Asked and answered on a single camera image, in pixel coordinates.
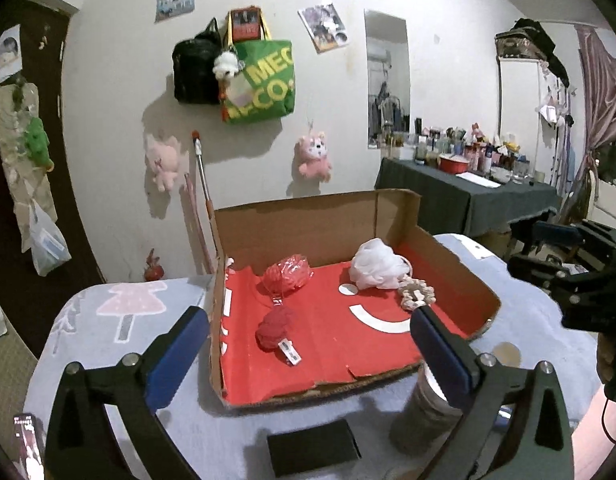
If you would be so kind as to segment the pink curtain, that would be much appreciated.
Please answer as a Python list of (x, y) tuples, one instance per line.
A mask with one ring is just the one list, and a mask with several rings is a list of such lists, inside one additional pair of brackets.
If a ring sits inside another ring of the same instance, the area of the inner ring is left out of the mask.
[(585, 151), (572, 187), (558, 215), (561, 221), (574, 218), (585, 192), (599, 196), (599, 185), (592, 186), (590, 174), (598, 176), (594, 155), (616, 141), (616, 58), (608, 53), (596, 30), (575, 26), (585, 88)]

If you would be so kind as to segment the green plush on door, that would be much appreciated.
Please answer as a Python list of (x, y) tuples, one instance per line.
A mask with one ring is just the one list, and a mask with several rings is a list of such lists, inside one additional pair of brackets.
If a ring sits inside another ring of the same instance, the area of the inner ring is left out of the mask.
[(50, 172), (54, 169), (53, 160), (50, 158), (50, 140), (48, 140), (41, 118), (32, 117), (24, 130), (24, 147), (28, 157), (36, 166)]

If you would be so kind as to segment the wall mirror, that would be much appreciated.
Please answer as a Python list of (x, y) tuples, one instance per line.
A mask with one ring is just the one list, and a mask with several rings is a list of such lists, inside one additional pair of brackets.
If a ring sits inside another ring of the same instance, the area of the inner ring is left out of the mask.
[(367, 62), (367, 147), (402, 142), (410, 131), (410, 52), (407, 22), (364, 11)]

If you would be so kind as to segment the white plastic bag on door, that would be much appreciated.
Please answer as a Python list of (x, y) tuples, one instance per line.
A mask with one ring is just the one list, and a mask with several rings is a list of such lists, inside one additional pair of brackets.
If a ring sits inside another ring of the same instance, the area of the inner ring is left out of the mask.
[(35, 200), (30, 206), (30, 237), (33, 265), (42, 278), (71, 260), (65, 237)]

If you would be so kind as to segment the red bowl on side table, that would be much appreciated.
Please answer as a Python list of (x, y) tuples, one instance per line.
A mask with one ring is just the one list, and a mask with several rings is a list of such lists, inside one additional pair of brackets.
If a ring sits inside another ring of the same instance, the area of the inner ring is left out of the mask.
[(446, 174), (464, 174), (470, 169), (470, 161), (462, 155), (442, 154), (438, 158), (438, 168)]

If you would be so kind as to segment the beige scrunchie with charm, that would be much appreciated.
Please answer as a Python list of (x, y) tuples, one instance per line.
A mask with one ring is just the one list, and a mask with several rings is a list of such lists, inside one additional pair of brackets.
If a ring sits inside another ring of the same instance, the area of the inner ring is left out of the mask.
[(434, 287), (418, 278), (408, 276), (399, 284), (398, 292), (401, 308), (409, 312), (436, 302)]

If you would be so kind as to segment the red plastic mesh bag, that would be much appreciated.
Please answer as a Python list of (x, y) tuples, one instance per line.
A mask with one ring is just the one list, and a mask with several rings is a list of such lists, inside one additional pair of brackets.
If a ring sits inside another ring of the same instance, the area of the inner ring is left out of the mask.
[(307, 257), (294, 254), (269, 266), (262, 275), (261, 283), (270, 295), (272, 304), (280, 306), (288, 294), (305, 286), (312, 275)]

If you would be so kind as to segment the white wardrobe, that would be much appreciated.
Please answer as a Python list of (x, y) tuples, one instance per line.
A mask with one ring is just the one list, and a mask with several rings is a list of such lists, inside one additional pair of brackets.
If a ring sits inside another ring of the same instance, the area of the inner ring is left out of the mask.
[(548, 64), (530, 58), (499, 58), (501, 140), (528, 162), (528, 174), (560, 185), (567, 150), (567, 91)]

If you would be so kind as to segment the small white plush keychain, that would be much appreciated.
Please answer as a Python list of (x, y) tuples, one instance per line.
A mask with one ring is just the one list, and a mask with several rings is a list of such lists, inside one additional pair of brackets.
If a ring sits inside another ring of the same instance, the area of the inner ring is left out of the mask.
[(244, 67), (244, 63), (231, 50), (221, 52), (213, 62), (212, 72), (219, 81), (233, 79)]

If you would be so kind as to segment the glass jar of tea leaves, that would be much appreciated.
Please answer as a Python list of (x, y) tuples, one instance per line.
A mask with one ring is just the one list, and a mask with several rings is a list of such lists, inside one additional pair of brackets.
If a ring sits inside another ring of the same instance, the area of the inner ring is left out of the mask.
[(391, 424), (389, 440), (400, 453), (421, 456), (448, 437), (462, 415), (449, 404), (428, 364), (423, 363), (408, 402)]

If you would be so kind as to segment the green tote bag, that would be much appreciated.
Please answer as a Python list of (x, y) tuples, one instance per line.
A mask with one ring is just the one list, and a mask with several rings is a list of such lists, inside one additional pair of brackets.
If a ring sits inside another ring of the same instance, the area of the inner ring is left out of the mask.
[(296, 76), (293, 44), (275, 40), (257, 6), (227, 13), (221, 52), (231, 50), (244, 63), (230, 80), (219, 81), (223, 122), (252, 124), (279, 119), (295, 109)]

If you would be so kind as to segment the cardboard box red inside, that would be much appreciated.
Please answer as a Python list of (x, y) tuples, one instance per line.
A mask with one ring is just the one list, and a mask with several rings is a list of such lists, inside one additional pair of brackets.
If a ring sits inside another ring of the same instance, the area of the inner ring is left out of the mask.
[[(409, 190), (352, 192), (219, 209), (210, 344), (210, 384), (231, 408), (323, 398), (407, 373), (422, 356), (393, 290), (355, 290), (348, 270), (361, 244), (379, 238), (434, 288), (434, 311), (451, 333), (479, 337), (499, 297), (417, 222)], [(274, 263), (302, 255), (311, 276), (285, 295), (288, 338), (300, 356), (262, 349), (256, 330), (273, 306), (261, 278)]]

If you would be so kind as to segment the pink plush fox toy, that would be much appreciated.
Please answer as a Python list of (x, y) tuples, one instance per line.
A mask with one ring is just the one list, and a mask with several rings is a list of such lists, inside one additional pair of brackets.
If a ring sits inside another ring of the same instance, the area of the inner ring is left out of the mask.
[(296, 145), (298, 173), (304, 179), (329, 182), (332, 177), (332, 164), (324, 132), (311, 132), (301, 136)]

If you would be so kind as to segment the red fuzzy scrunchie with tag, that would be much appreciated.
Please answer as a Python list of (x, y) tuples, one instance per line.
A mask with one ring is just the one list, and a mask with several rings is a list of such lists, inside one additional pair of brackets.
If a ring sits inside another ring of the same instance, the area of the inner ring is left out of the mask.
[(297, 366), (302, 361), (302, 357), (289, 338), (290, 328), (291, 309), (278, 304), (259, 323), (256, 340), (262, 350), (268, 352), (279, 350), (289, 365)]

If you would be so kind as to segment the white mesh bath pouf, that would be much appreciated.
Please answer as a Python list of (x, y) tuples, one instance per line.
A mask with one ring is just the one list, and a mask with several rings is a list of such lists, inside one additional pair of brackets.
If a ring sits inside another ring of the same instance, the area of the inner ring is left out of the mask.
[(408, 259), (375, 237), (363, 243), (353, 256), (349, 278), (357, 289), (397, 289), (406, 276), (412, 275)]

